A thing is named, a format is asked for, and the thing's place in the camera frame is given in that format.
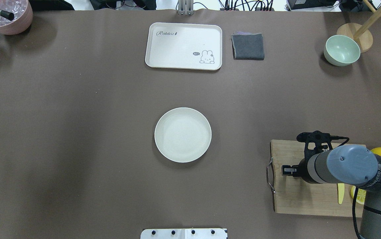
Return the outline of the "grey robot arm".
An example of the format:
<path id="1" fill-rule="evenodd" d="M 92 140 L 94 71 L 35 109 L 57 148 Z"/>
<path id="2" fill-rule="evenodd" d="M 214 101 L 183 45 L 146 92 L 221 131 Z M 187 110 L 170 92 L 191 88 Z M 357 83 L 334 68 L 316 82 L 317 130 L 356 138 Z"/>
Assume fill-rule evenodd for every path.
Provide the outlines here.
<path id="1" fill-rule="evenodd" d="M 381 239 L 381 156 L 362 145 L 305 149 L 298 165 L 283 165 L 284 176 L 311 184 L 355 187 L 352 219 L 358 239 Z"/>

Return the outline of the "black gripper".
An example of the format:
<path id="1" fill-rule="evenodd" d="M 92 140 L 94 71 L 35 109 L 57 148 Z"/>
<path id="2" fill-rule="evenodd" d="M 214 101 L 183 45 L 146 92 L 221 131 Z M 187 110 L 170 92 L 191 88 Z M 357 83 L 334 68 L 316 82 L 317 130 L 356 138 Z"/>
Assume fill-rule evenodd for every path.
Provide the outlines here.
<path id="1" fill-rule="evenodd" d="M 282 165 L 282 176 L 307 177 L 307 160 L 302 159 L 298 165 Z"/>

